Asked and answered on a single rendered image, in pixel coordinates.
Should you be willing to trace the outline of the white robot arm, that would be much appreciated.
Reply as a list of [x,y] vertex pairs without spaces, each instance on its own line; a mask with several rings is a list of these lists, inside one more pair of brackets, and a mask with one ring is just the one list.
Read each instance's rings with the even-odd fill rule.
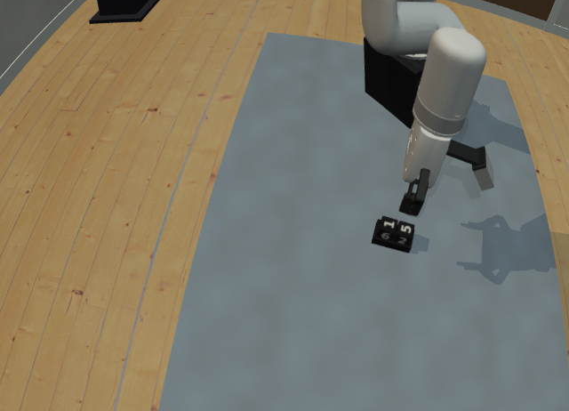
[[[456,14],[435,1],[361,0],[362,24],[376,52],[426,60],[414,113],[430,130],[455,134],[463,127],[487,55]],[[451,140],[446,155],[472,164],[482,191],[494,188],[493,165],[485,146],[474,149]]]

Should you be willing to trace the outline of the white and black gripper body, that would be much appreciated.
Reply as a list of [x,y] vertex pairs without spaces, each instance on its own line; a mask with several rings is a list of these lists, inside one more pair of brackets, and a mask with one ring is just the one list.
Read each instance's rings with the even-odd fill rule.
[[430,130],[415,115],[413,110],[411,131],[409,132],[403,169],[403,179],[411,183],[420,175],[422,168],[429,169],[429,189],[435,184],[444,163],[447,150],[455,134],[441,134]]

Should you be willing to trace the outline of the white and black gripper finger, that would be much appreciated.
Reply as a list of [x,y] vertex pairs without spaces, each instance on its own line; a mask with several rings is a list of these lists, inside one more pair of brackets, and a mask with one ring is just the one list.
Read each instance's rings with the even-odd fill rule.
[[[419,180],[416,179],[410,183],[408,191],[405,193],[402,203],[399,207],[399,212],[418,216],[427,194],[427,185],[429,185],[429,172],[429,169],[422,168]],[[414,184],[418,185],[416,193],[412,192]]]

